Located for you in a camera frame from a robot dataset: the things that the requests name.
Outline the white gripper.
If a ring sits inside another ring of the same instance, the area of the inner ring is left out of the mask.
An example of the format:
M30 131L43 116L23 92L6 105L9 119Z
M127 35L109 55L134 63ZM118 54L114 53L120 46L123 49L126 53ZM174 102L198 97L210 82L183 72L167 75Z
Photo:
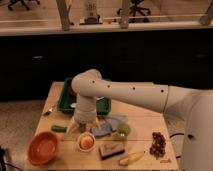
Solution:
M79 124L89 124L90 125L89 131L92 132L93 129L100 130L100 123L99 120L96 119L97 113L95 110L90 111L90 112L83 112L76 110L74 112L74 120L71 120L67 126L66 133L70 134L74 130L76 130L79 126Z

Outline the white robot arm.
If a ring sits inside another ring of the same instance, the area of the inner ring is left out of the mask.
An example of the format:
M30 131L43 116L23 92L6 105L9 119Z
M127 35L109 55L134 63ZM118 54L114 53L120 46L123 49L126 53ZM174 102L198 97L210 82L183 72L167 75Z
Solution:
M97 124L99 97L121 101L186 121L181 171L213 171L213 89L193 89L137 82L112 82L96 69L76 75L71 88L77 94L69 129Z

